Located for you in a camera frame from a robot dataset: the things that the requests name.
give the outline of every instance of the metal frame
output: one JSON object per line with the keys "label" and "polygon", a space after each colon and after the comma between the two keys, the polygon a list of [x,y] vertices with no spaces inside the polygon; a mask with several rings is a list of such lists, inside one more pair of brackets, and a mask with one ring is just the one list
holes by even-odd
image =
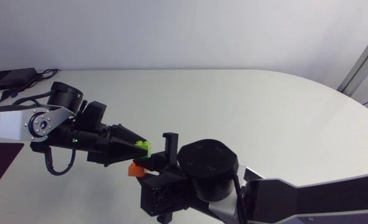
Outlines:
{"label": "metal frame", "polygon": [[337,89],[341,93],[352,96],[358,89],[361,83],[368,76],[368,46],[359,57],[353,68],[348,73],[347,77],[340,84]]}

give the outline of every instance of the white table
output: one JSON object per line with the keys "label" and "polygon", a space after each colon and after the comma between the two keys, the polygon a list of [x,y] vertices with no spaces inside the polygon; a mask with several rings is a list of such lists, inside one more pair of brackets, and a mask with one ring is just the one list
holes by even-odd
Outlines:
{"label": "white table", "polygon": [[[368,109],[304,78],[260,70],[61,72],[20,97],[47,92],[53,81],[108,105],[103,123],[125,125],[153,152],[164,149],[162,133],[176,132],[179,147],[214,138],[240,164],[295,185],[368,174]],[[64,169],[70,151],[54,151],[55,168]],[[104,168],[86,156],[78,152],[72,170],[55,177],[43,154],[25,147],[0,181],[0,223],[157,223],[139,207],[139,183],[126,175],[131,161]],[[172,222],[221,223],[192,209]]]}

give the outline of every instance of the white wall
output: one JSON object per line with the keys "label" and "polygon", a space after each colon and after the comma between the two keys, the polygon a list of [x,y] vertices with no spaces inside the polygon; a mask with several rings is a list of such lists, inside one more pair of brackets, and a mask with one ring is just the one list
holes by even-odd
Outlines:
{"label": "white wall", "polygon": [[0,0],[0,70],[256,68],[336,88],[367,44],[364,0]]}

